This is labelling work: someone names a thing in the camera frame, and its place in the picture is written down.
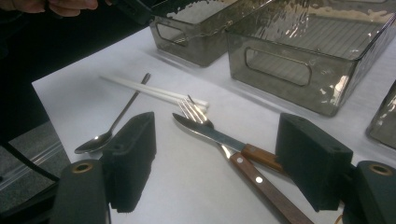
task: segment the utensil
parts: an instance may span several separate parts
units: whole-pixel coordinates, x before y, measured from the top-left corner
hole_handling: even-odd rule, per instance
[[[110,76],[101,76],[101,77],[109,81],[119,83],[123,86],[132,88],[134,90],[141,91],[147,95],[156,97],[158,99],[165,100],[166,102],[172,103],[174,105],[177,105],[177,101],[187,97],[186,95],[182,95],[179,93],[165,91],[150,86],[145,86],[122,77],[110,77]],[[206,109],[209,107],[209,103],[207,101],[203,101],[199,99],[193,99],[193,100],[197,104],[197,106],[205,113]]]
[[[184,114],[184,116],[187,119],[192,119],[195,122],[204,124],[207,128],[203,129],[203,125],[197,125],[194,124],[193,122],[185,123],[186,127],[192,130],[195,133],[198,133],[200,135],[203,135],[209,139],[212,139],[213,141],[217,142],[220,147],[224,149],[224,147],[230,147],[236,151],[239,151],[242,153],[243,156],[256,161],[266,167],[269,167],[275,171],[280,172],[281,174],[285,174],[283,171],[282,166],[276,162],[276,155],[263,150],[259,147],[255,147],[251,144],[244,144],[238,140],[235,140],[231,138],[230,136],[227,136],[224,133],[220,133],[214,129],[214,125],[212,121],[210,121],[205,114],[200,111],[200,109],[194,104],[194,101],[190,98],[189,99],[191,103],[188,102],[187,99],[184,99],[183,101],[179,101],[179,106]]]
[[[189,114],[196,115],[199,112],[191,110],[193,107],[184,107]],[[189,130],[195,132],[200,130],[203,132],[214,131],[212,128],[195,122],[192,119],[186,119],[178,114],[173,114],[174,118]],[[231,142],[235,142],[232,138],[227,138]],[[313,224],[313,222],[298,209],[282,192],[280,192],[264,175],[262,175],[242,153],[223,147],[224,154],[228,160],[244,175],[244,177],[252,184],[260,195],[269,201],[275,209],[291,224]]]
[[[142,80],[142,84],[146,84],[149,79],[150,79],[151,74],[147,73]],[[93,152],[101,147],[103,147],[106,143],[110,141],[110,139],[113,137],[113,130],[117,126],[117,124],[120,122],[122,116],[125,114],[125,112],[128,110],[129,106],[134,102],[134,99],[136,99],[137,95],[139,94],[140,91],[136,91],[132,98],[129,100],[129,102],[126,104],[126,106],[122,109],[121,113],[119,116],[116,118],[116,120],[113,122],[111,125],[110,129],[101,135],[95,136],[93,139],[90,141],[82,144],[78,148],[76,148],[75,153],[76,154],[82,154],[82,153],[87,153],[87,152]]]

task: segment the table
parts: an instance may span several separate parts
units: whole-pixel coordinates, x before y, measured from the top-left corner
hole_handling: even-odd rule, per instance
[[[354,151],[353,164],[379,161],[396,167],[396,151],[367,138],[364,131],[396,76],[396,39],[334,118],[326,118],[231,79],[228,55],[207,68],[156,49],[149,28],[33,83],[71,162],[97,159],[74,149],[108,130],[133,94],[109,82],[114,75],[210,103],[207,115],[217,129],[275,152],[279,114],[309,119]],[[282,223],[271,205],[221,155],[216,145],[180,129],[176,105],[141,93],[115,132],[134,115],[153,111],[157,155],[142,198],[131,214],[112,211],[113,223]],[[334,223],[342,212],[316,213],[288,178],[257,165],[314,223]]]

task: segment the transparent plastic container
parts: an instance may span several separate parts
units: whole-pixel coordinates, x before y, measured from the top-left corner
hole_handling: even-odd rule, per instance
[[[149,27],[158,49],[207,67],[227,51],[225,28],[265,2],[168,0],[152,9]]]
[[[334,116],[395,36],[395,3],[271,2],[227,28],[231,76]]]
[[[396,80],[366,131],[374,140],[396,149]]]

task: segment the wooden handle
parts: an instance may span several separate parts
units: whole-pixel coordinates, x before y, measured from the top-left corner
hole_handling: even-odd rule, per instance
[[[313,224],[282,192],[280,192],[253,164],[241,153],[230,157],[231,162],[254,185],[261,196],[269,201],[291,224]]]
[[[281,174],[286,174],[282,168],[282,165],[276,162],[276,155],[272,154],[271,152],[265,151],[251,144],[246,144],[244,149],[242,149],[242,155],[248,159],[256,161],[273,170],[276,170]]]

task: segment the black cable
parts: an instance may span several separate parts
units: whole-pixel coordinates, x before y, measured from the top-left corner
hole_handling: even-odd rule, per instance
[[[39,174],[43,175],[44,177],[52,181],[59,181],[59,177],[47,172],[46,170],[34,164],[32,161],[30,161],[25,156],[23,156],[23,154],[21,154],[14,146],[12,146],[9,142],[5,141],[1,137],[0,137],[0,145],[33,171],[38,172]]]

